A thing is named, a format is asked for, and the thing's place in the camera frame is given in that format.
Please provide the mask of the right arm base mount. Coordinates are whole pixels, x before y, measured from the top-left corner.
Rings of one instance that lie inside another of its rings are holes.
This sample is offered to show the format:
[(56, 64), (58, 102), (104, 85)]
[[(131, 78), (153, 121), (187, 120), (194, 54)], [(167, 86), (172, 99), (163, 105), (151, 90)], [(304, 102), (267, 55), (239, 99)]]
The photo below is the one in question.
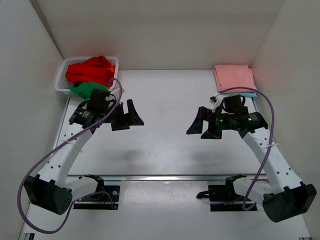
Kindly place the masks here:
[(208, 190), (201, 191), (196, 195), (196, 199), (209, 199), (211, 212), (243, 212), (244, 196), (236, 194), (234, 182), (244, 178), (245, 174), (236, 174), (225, 179), (224, 184), (208, 185)]

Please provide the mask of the red t shirt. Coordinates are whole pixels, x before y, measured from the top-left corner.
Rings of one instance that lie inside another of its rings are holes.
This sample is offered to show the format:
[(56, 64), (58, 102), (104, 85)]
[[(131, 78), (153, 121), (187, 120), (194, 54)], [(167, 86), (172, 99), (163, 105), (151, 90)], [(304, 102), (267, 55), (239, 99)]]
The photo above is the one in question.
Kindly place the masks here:
[(70, 64), (65, 77), (69, 82), (95, 82), (108, 86), (115, 72), (110, 72), (112, 64), (102, 55), (91, 57), (83, 63)]

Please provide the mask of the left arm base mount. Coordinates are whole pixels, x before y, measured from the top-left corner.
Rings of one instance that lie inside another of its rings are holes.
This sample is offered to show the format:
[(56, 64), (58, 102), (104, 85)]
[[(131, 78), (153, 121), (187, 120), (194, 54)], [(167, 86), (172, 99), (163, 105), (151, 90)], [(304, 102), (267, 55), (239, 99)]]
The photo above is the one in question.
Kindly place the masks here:
[(97, 175), (86, 174), (84, 177), (95, 180), (97, 186), (94, 195), (85, 196), (73, 204), (75, 210), (112, 210), (119, 209), (120, 185), (110, 185)]

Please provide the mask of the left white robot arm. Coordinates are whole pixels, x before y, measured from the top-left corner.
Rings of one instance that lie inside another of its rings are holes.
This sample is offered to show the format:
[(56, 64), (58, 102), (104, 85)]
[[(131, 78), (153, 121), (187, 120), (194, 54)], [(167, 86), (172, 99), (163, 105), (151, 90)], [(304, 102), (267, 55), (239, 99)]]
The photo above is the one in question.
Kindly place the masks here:
[(77, 106), (62, 140), (64, 146), (51, 154), (43, 168), (35, 176), (29, 175), (23, 184), (33, 205), (62, 215), (77, 199), (92, 193), (103, 196), (103, 179), (97, 175), (86, 174), (70, 183), (66, 183), (66, 179), (83, 146), (101, 126), (101, 119), (106, 117), (104, 123), (110, 124), (112, 131), (144, 125), (131, 99), (126, 101), (127, 113), (122, 103), (115, 109), (112, 108), (113, 103), (114, 100), (100, 103), (85, 100)]

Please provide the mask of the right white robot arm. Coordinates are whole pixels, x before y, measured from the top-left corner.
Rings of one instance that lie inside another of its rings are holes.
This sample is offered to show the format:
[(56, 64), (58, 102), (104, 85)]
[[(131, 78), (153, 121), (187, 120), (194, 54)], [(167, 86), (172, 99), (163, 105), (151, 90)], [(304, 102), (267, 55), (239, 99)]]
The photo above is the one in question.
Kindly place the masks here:
[(312, 184), (304, 184), (286, 162), (272, 141), (263, 116), (259, 112), (250, 113), (246, 106), (224, 110), (221, 106), (215, 110), (199, 107), (186, 133), (218, 140), (224, 130), (237, 131), (262, 165), (269, 181), (254, 183), (243, 174), (228, 177), (225, 184), (230, 195), (247, 197), (261, 205), (274, 223), (306, 213), (317, 191)]

